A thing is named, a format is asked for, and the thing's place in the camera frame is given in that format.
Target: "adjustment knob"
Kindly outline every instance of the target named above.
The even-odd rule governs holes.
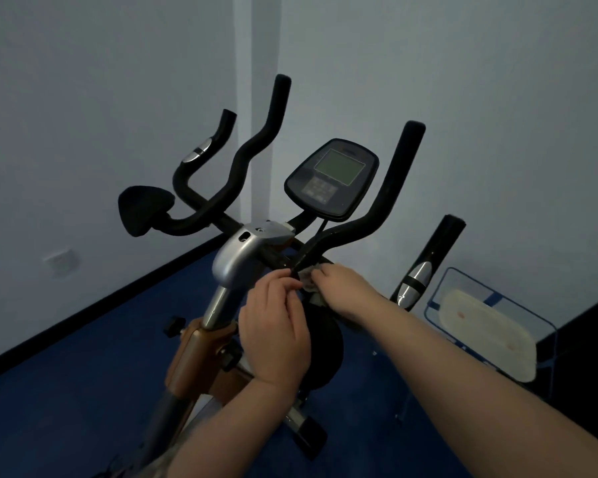
[[[177,337],[182,333],[182,329],[186,326],[186,319],[174,315],[164,326],[164,334],[168,338]]]

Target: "dark baseboard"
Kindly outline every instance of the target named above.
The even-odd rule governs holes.
[[[64,321],[58,322],[47,330],[25,340],[22,344],[16,345],[13,349],[0,354],[0,374],[16,367],[21,362],[24,362],[30,357],[45,350],[50,345],[55,344],[62,338],[93,322],[98,317],[110,312],[115,307],[142,293],[144,290],[151,288],[156,283],[167,279],[173,273],[178,272],[194,261],[197,261],[201,257],[220,248],[226,240],[227,237],[223,234],[208,240],[199,247],[184,253],[184,255],[177,257],[158,269],[144,275],[133,283],[129,283],[126,287],[113,292],[111,295],[104,297],[102,300],[97,301],[84,310],[64,319]]]

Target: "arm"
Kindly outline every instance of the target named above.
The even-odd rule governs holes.
[[[312,278],[335,311],[379,342],[475,477],[598,477],[598,440],[580,426],[383,298],[351,269],[326,265]]]
[[[310,334],[289,270],[270,272],[248,293],[239,331],[254,379],[193,431],[168,478],[241,476],[292,406],[310,365]]]

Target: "white wall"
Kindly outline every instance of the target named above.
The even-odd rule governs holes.
[[[131,238],[117,196],[170,189],[235,106],[232,0],[0,0],[0,353],[217,233]],[[202,194],[236,138],[193,179]],[[54,280],[42,258],[68,247],[81,267]]]
[[[389,295],[452,213],[467,229],[446,265],[557,325],[598,301],[598,0],[284,0],[279,72],[273,218],[295,215],[283,181],[333,137],[381,159],[365,213],[420,120],[388,222],[327,256]]]

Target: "hand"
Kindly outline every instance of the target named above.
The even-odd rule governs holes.
[[[294,398],[310,367],[310,332],[290,269],[264,275],[239,312],[239,336],[256,379]]]
[[[363,309],[381,297],[361,275],[338,263],[321,265],[311,277],[332,310],[359,324]]]

